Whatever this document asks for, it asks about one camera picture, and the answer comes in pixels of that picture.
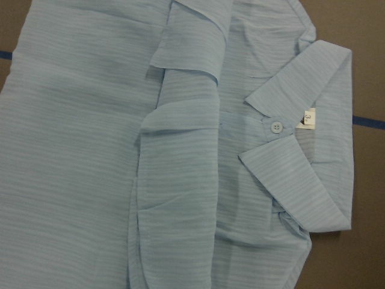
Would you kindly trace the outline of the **light blue button shirt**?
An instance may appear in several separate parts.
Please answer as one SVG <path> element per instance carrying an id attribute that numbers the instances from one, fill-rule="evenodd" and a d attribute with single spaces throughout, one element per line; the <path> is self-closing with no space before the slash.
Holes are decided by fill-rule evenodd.
<path id="1" fill-rule="evenodd" d="M 294 288 L 351 229 L 352 56 L 298 1 L 32 1 L 1 287 Z"/>

